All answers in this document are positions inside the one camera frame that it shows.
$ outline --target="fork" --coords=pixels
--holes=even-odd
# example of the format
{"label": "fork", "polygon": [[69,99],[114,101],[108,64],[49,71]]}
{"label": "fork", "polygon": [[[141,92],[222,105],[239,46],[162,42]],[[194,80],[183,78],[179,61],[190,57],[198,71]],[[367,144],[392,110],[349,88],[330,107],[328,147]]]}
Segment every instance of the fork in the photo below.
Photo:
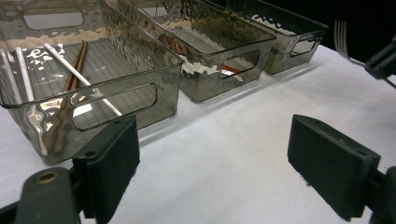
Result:
{"label": "fork", "polygon": [[344,58],[354,64],[364,66],[365,63],[361,63],[349,57],[347,52],[347,22],[342,20],[335,20],[334,23],[334,46],[335,50],[341,54]]}

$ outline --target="white table surface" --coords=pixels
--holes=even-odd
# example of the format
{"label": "white table surface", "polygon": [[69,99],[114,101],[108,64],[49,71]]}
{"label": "white table surface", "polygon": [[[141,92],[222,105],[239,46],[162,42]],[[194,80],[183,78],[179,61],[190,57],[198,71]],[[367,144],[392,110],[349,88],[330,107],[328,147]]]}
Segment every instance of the white table surface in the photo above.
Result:
{"label": "white table surface", "polygon": [[[174,117],[139,131],[141,163],[110,223],[346,223],[288,163],[293,114],[377,152],[383,173],[396,165],[396,90],[320,46],[310,63],[202,104],[180,92]],[[0,123],[3,207],[48,166],[4,108]]]}

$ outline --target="gray translucent bin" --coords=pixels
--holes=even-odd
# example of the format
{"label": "gray translucent bin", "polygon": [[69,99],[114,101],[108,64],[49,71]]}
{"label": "gray translucent bin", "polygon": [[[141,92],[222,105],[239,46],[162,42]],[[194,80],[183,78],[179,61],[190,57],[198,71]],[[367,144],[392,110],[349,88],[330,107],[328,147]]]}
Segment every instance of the gray translucent bin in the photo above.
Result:
{"label": "gray translucent bin", "polygon": [[[71,158],[119,116],[135,114],[141,129],[177,112],[182,60],[105,1],[0,1],[0,29],[1,106],[47,164]],[[91,85],[63,91],[69,71],[43,44],[73,63],[81,40]]]}
{"label": "gray translucent bin", "polygon": [[260,77],[275,36],[200,0],[119,0],[120,11],[184,59],[180,88],[202,102]]}
{"label": "gray translucent bin", "polygon": [[274,75],[309,63],[329,27],[260,0],[227,0],[236,17],[276,35],[264,71]]}

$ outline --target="wooden chopstick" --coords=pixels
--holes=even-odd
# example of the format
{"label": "wooden chopstick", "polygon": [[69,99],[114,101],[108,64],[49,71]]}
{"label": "wooden chopstick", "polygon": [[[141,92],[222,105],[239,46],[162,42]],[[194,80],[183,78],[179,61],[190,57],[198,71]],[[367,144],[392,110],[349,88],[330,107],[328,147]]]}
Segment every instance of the wooden chopstick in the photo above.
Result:
{"label": "wooden chopstick", "polygon": [[[77,56],[73,62],[73,67],[75,67],[77,70],[78,70],[79,66],[80,66],[80,70],[82,68],[82,62],[84,61],[86,49],[87,49],[87,42],[84,40],[81,40]],[[64,91],[71,91],[77,87],[77,86],[75,86],[74,89],[72,89],[72,84],[74,82],[74,79],[76,79],[76,78],[73,75],[73,73],[69,72],[69,75],[67,76],[66,83],[64,84]]]}
{"label": "wooden chopstick", "polygon": [[[88,42],[82,40],[78,49],[78,54],[74,60],[73,66],[81,72],[85,55],[87,52]],[[64,84],[64,91],[75,90],[78,87],[78,78],[72,73],[68,74],[67,80]],[[70,104],[70,97],[66,96],[61,102],[59,110],[52,115],[52,127],[48,132],[43,134],[43,142],[47,149],[53,149],[56,153],[61,153],[65,144],[64,140],[70,130],[69,113],[72,111]]]}
{"label": "wooden chopstick", "polygon": [[[79,81],[84,83],[86,86],[91,86],[91,83],[85,78],[79,71],[76,70],[76,68],[73,67],[72,64],[70,64],[67,60],[65,60],[61,54],[56,51],[56,49],[51,46],[49,43],[44,43],[44,48],[49,51],[49,53],[54,56],[60,63],[62,63],[67,69],[69,69],[70,72],[72,72]],[[105,103],[108,108],[110,108],[118,117],[122,116],[122,113],[113,105],[111,104],[106,98],[101,100],[103,103]]]}
{"label": "wooden chopstick", "polygon": [[[82,67],[85,60],[85,54],[87,53],[87,47],[88,47],[88,42],[84,40],[81,41],[80,50],[78,51],[79,55],[76,57],[75,63],[73,64],[74,68],[78,70],[79,73],[81,73],[82,71]],[[75,90],[78,87],[78,78],[74,76],[72,73],[70,73],[69,76],[70,75],[72,76],[72,81],[69,90],[67,91]],[[54,146],[54,151],[56,153],[61,153],[62,150],[64,149],[64,146],[66,145],[65,138],[67,136],[67,133],[71,129],[70,121],[69,121],[69,113],[72,111],[73,105],[71,105],[70,103],[70,98],[71,98],[70,96],[67,96],[63,99],[63,101],[61,102],[61,107],[59,108],[59,111],[56,115],[56,119],[60,120],[57,130],[55,130],[58,133],[58,138],[56,139],[56,143]]]}
{"label": "wooden chopstick", "polygon": [[238,69],[235,69],[233,67],[227,66],[227,65],[223,65],[223,68],[227,71],[233,72],[233,73],[240,73],[241,71],[239,71]]}

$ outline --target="bin handle cutout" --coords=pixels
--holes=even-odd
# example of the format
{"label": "bin handle cutout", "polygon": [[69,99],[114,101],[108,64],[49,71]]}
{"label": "bin handle cutout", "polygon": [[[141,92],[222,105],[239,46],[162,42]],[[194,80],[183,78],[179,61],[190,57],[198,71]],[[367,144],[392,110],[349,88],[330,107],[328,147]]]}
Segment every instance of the bin handle cutout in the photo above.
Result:
{"label": "bin handle cutout", "polygon": [[317,38],[300,40],[299,42],[296,43],[293,50],[291,51],[291,57],[296,57],[311,52],[312,49],[314,49],[317,42],[318,42]]}
{"label": "bin handle cutout", "polygon": [[84,22],[82,12],[75,7],[25,10],[22,16],[31,30],[79,26]]}
{"label": "bin handle cutout", "polygon": [[104,104],[104,100],[112,102],[123,112],[122,115],[137,114],[157,103],[158,85],[148,83],[77,105],[69,115],[74,128],[85,132],[116,119],[118,116]]}
{"label": "bin handle cutout", "polygon": [[256,50],[228,59],[221,65],[221,79],[234,77],[238,81],[243,82],[243,79],[238,74],[254,68],[260,59],[260,55],[260,52]]}

